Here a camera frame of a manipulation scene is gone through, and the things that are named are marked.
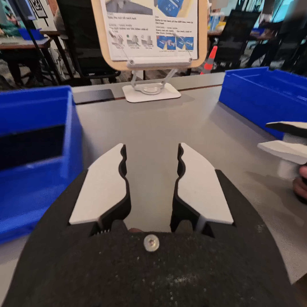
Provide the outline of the printed tag sign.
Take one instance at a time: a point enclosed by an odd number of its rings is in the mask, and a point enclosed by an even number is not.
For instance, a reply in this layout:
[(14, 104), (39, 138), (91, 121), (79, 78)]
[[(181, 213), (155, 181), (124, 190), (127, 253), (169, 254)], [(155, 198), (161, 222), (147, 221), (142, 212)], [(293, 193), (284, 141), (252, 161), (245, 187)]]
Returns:
[(47, 19), (48, 15), (44, 9), (43, 4), (40, 0), (29, 0), (30, 5), (32, 6), (32, 9), (34, 10), (35, 14), (40, 19)]

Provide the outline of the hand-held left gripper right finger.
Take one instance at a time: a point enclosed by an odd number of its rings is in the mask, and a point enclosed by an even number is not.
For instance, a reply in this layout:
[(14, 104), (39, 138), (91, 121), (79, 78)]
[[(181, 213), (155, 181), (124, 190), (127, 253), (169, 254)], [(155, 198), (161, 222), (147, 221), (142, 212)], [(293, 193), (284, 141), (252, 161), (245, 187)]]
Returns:
[(233, 225), (234, 219), (214, 166), (186, 143), (178, 145), (171, 232), (190, 221), (192, 230), (204, 232), (208, 222)]

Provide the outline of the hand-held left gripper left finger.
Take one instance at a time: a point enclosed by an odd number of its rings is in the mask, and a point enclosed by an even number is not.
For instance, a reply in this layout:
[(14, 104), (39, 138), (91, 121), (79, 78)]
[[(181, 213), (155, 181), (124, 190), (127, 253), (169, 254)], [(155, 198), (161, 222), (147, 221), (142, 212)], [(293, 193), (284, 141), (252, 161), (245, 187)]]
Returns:
[(113, 221), (128, 217), (131, 197), (126, 160), (126, 146), (119, 143), (92, 163), (71, 213), (70, 225), (96, 222), (101, 231), (109, 231)]

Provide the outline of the instruction board on white stand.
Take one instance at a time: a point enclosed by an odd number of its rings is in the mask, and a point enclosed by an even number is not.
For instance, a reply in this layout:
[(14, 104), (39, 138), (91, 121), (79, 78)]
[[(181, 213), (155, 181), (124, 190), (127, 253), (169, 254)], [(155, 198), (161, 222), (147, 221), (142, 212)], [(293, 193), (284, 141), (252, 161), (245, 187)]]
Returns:
[(207, 54), (208, 1), (92, 0), (102, 56), (130, 71), (129, 103), (181, 97), (170, 84), (178, 70), (199, 67)]

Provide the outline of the person's right hand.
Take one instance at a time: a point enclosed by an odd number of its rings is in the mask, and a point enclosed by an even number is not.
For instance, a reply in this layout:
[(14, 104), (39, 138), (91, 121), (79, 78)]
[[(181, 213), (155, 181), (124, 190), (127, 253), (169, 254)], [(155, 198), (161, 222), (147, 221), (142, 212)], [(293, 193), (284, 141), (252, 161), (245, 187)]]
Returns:
[(299, 168), (299, 176), (293, 181), (293, 193), (296, 198), (307, 205), (307, 165)]

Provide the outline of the blue bin with black divider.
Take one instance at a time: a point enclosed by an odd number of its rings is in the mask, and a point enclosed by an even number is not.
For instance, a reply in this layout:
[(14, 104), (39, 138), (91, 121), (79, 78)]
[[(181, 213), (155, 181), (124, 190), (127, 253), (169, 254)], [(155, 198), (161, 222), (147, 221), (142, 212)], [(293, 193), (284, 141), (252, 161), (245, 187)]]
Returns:
[(32, 232), (83, 170), (82, 126), (70, 86), (0, 95), (0, 244)]

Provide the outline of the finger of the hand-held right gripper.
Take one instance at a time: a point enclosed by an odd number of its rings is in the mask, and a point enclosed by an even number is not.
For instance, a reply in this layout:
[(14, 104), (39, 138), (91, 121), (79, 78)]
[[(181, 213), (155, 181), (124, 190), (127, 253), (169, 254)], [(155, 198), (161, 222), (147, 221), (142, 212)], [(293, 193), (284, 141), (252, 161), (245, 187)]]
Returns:
[(306, 139), (307, 123), (290, 121), (269, 122), (265, 125), (265, 131), (276, 139), (283, 139), (286, 134)]
[(280, 159), (277, 174), (285, 180), (293, 180), (299, 176), (299, 168), (307, 163), (307, 146), (285, 141), (269, 141), (259, 143), (257, 147)]

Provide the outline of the orange traffic cone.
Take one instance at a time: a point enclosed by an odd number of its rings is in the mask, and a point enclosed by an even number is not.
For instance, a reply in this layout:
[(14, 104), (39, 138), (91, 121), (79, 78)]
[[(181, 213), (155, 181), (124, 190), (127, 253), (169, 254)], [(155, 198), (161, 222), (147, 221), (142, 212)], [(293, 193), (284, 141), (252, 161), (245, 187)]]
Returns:
[(205, 75), (205, 74), (209, 74), (211, 73), (211, 70), (213, 69), (213, 64), (214, 64), (214, 59), (216, 56), (216, 52), (217, 52), (218, 47), (214, 46), (209, 54), (209, 57), (207, 59), (207, 61), (204, 64), (204, 67), (200, 73), (200, 75)]

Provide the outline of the black mesh office chair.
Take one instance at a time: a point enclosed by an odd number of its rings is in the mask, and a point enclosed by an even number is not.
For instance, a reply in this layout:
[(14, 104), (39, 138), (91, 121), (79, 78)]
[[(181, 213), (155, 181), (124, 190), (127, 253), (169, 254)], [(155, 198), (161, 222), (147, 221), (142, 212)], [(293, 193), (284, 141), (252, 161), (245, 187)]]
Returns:
[(241, 64), (251, 31), (258, 20), (260, 12), (231, 10), (217, 42), (214, 59), (216, 68), (212, 72), (237, 69)]

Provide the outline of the black flat pad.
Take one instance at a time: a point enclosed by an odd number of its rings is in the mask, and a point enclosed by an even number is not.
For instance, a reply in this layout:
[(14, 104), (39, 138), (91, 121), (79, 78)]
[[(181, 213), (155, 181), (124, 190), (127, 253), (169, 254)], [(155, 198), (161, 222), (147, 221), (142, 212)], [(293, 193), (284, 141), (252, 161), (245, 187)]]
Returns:
[(87, 90), (87, 91), (73, 91), (73, 98), (76, 105), (86, 105), (98, 102), (114, 101), (115, 97), (112, 90)]

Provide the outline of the blue plastic bin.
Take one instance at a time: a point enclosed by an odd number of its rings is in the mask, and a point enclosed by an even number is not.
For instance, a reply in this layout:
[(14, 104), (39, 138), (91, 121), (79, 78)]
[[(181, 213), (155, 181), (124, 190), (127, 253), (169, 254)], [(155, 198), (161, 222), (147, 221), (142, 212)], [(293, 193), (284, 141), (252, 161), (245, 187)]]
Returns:
[(266, 128), (270, 122), (306, 122), (307, 79), (268, 67), (225, 72), (219, 101), (282, 140), (283, 132)]

